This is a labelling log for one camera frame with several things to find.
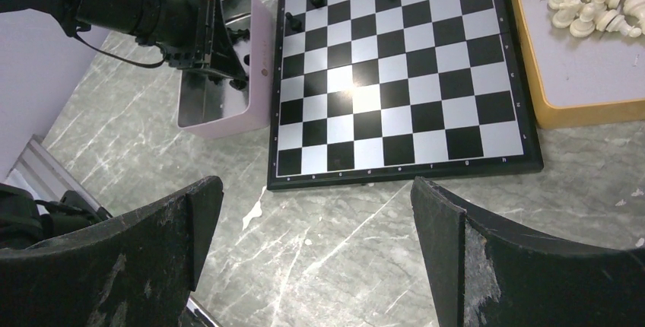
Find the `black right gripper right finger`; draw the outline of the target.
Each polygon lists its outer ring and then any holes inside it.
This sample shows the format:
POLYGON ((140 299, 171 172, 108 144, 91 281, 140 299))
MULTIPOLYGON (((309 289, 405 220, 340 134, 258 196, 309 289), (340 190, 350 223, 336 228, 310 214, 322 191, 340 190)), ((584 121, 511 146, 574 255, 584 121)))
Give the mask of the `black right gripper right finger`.
POLYGON ((441 326, 642 326, 644 250, 566 240, 418 177, 411 206, 441 326))

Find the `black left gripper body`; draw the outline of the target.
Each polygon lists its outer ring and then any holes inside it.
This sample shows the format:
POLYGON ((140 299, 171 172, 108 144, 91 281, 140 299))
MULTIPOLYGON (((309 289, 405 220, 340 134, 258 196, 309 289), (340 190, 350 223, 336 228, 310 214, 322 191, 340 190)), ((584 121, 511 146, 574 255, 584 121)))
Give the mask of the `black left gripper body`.
POLYGON ((212 66, 214 58, 215 0, 166 0, 170 38, 163 42, 164 61, 171 67, 201 75, 220 75, 212 66))

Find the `black chess pawn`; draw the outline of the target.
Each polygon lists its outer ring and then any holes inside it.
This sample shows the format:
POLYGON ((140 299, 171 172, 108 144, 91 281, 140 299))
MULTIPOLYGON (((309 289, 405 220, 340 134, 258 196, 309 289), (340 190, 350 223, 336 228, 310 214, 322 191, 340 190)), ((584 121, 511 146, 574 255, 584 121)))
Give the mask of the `black chess pawn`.
POLYGON ((284 17, 285 17, 285 23, 291 32, 295 32, 295 33, 303 32, 303 23, 301 20, 297 19, 290 12, 286 12, 284 17))

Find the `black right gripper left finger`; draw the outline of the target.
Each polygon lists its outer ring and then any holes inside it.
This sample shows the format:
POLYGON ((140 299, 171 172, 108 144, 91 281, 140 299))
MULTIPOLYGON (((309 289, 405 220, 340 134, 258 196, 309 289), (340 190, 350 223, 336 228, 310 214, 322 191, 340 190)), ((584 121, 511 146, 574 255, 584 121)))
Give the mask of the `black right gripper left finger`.
POLYGON ((3 326, 214 326, 191 300, 224 197, 216 176, 113 217, 1 187, 3 326))

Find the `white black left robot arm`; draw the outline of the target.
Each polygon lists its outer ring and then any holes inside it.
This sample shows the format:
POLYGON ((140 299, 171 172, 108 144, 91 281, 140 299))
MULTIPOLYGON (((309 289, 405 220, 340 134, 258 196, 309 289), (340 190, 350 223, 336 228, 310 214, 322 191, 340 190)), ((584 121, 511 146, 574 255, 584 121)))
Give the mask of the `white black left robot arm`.
POLYGON ((227 79, 237 90, 249 84, 234 49, 234 40, 249 32, 227 28, 222 0, 1 0, 2 12, 27 9, 50 15, 80 43, 81 32, 102 27, 132 36, 140 46, 156 46, 162 59, 141 62, 141 68, 168 64, 211 81, 227 79))

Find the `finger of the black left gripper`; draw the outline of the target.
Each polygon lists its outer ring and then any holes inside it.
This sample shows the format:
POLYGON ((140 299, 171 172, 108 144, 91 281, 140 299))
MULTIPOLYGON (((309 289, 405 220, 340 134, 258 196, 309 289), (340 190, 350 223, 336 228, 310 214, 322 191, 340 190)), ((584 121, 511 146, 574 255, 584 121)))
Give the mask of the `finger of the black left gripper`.
POLYGON ((214 0, 214 69, 233 88, 247 88, 248 77, 225 24, 222 0, 214 0))

